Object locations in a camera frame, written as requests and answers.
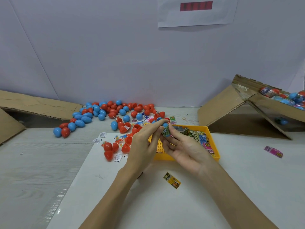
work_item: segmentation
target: hand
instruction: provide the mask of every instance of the hand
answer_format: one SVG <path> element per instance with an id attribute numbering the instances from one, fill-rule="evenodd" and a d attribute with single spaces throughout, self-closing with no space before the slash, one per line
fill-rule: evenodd
<path id="1" fill-rule="evenodd" d="M 160 140 L 164 151 L 172 156 L 183 168 L 197 177 L 201 177 L 205 165 L 215 162 L 209 152 L 193 138 L 183 135 L 169 125 L 173 137 L 164 137 Z"/>
<path id="2" fill-rule="evenodd" d="M 164 127 L 164 123 L 169 120 L 159 120 L 154 124 L 146 124 L 139 132 L 137 132 L 132 138 L 132 145 L 129 151 L 128 159 L 125 168 L 132 171 L 137 177 L 143 172 L 143 170 L 150 164 L 154 158 L 158 140 Z M 152 134 L 151 143 L 148 142 L 148 138 Z"/>

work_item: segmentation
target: person's left hand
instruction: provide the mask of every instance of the person's left hand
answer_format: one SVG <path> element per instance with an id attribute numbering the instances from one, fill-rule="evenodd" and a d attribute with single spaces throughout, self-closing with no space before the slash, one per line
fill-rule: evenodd
<path id="1" fill-rule="evenodd" d="M 162 119 L 154 124 L 146 124 L 133 136 L 131 149 L 124 167 L 134 173 L 135 176 L 138 177 L 154 158 L 158 140 L 164 130 L 162 125 L 167 122 L 169 120 Z M 149 143 L 148 138 L 151 134 L 152 139 Z"/>

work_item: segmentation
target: forearm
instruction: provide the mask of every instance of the forearm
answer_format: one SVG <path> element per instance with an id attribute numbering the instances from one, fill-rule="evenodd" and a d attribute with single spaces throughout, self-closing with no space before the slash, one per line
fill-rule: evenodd
<path id="1" fill-rule="evenodd" d="M 277 228 L 218 163 L 204 169 L 200 179 L 231 228 Z"/>
<path id="2" fill-rule="evenodd" d="M 117 214 L 136 179 L 134 173 L 124 167 L 120 169 L 108 191 L 79 229 L 114 228 Z"/>

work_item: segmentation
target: person's right hand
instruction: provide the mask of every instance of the person's right hand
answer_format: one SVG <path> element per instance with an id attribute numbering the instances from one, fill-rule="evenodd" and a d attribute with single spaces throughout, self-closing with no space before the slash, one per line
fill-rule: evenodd
<path id="1" fill-rule="evenodd" d="M 200 177 L 206 168 L 214 161 L 210 153 L 193 138 L 183 135 L 169 125 L 170 134 L 175 137 L 164 137 L 160 140 L 164 151 L 172 156 L 183 168 L 193 175 Z"/>

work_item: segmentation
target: red rectangle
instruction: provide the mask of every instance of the red rectangle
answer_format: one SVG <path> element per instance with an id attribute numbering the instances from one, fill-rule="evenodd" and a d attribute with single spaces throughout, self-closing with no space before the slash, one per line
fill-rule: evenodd
<path id="1" fill-rule="evenodd" d="M 212 1 L 180 3 L 180 11 L 209 10 L 212 5 Z"/>

